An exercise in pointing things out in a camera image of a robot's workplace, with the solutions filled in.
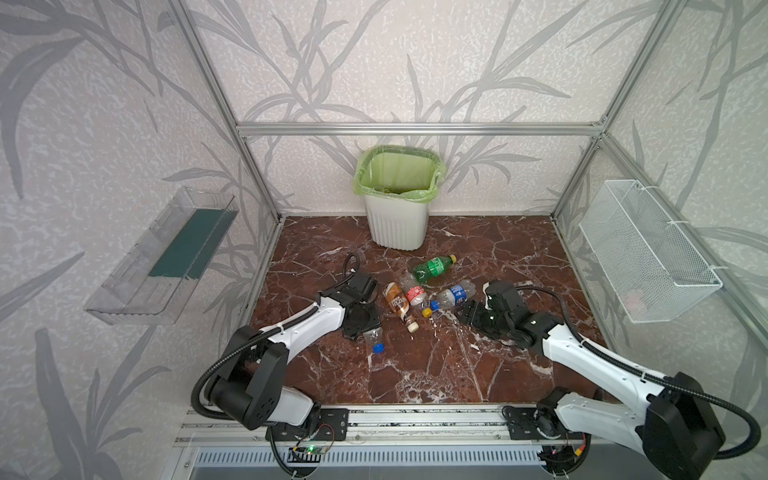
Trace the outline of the water bottle blue label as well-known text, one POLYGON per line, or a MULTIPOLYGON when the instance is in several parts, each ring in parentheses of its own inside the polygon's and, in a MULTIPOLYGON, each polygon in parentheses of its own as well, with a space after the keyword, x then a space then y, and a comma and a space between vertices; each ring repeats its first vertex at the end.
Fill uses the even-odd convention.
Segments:
POLYGON ((363 338, 373 354, 381 354, 385 351, 382 327, 364 332, 363 338))
POLYGON ((427 301, 422 310, 425 318, 431 317, 435 312, 451 310, 463 305, 476 294, 475 284, 468 279, 444 289, 427 301))

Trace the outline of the brown coffee bottle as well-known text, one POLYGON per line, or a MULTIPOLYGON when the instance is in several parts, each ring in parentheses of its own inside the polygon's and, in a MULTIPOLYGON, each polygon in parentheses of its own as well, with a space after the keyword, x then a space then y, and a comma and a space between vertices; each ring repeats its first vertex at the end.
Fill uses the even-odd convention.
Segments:
POLYGON ((402 320, 407 330, 414 333, 419 329, 416 319, 410 313, 410 303, 395 282, 388 283, 383 289, 384 298, 391 310, 402 320))

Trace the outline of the clear bottle red label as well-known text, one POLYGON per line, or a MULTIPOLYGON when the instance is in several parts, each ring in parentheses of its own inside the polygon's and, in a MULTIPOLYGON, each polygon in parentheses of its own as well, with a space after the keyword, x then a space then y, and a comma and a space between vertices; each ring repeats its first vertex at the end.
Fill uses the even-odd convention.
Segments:
POLYGON ((399 278, 399 285, 413 308, 423 310, 428 307, 428 295, 413 273, 405 271, 399 278))

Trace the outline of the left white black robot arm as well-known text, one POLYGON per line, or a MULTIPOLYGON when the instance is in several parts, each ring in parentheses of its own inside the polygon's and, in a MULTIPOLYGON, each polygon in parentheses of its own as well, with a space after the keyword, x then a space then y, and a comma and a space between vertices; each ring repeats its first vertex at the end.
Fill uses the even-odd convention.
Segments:
POLYGON ((373 302, 340 303, 319 296, 270 327, 242 327, 192 387, 191 407, 202 417, 233 420, 248 430, 286 424, 313 434, 320 426, 321 406, 285 385, 289 363, 328 333, 350 327, 358 337, 379 325, 373 302))

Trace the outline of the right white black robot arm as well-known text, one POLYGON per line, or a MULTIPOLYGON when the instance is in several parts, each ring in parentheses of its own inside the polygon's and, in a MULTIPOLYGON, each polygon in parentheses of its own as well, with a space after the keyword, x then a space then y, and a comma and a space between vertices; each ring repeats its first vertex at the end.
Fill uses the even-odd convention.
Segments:
POLYGON ((669 479, 698 479, 714 460, 737 458, 761 440, 757 420, 743 408, 706 393, 694 378, 647 369, 581 335, 558 293, 559 314, 532 311, 524 287, 491 280, 481 301, 468 300, 459 320, 494 340, 563 365, 612 396, 587 398, 554 388, 534 408, 505 406, 511 437, 556 441, 539 459, 554 478, 578 469, 598 437, 643 455, 669 479))

